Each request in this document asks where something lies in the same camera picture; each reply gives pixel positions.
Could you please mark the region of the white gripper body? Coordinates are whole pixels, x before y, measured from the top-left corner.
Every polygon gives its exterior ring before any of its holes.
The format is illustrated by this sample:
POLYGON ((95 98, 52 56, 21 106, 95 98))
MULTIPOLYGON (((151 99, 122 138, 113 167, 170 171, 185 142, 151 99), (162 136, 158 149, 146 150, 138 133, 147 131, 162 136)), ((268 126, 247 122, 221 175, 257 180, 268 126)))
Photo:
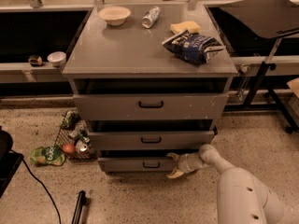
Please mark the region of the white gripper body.
POLYGON ((180 172, 180 173, 183 173, 183 174, 188 174, 192 171, 189 163, 188 163, 188 158, 189 158, 189 155, 188 154, 182 154, 182 155, 179 155, 178 156, 178 159, 177 159, 177 170, 180 172))

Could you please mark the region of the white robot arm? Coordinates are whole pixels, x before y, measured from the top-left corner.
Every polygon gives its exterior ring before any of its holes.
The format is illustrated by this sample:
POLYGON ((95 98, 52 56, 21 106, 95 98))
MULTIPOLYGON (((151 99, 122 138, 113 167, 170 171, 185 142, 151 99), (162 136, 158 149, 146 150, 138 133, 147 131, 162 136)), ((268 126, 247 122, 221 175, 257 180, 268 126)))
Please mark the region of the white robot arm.
POLYGON ((167 154, 175 162, 168 178, 213 166, 220 174, 217 187, 218 224, 278 224, 284 204, 277 194, 255 175, 236 167, 216 148, 204 144, 197 152, 167 154))

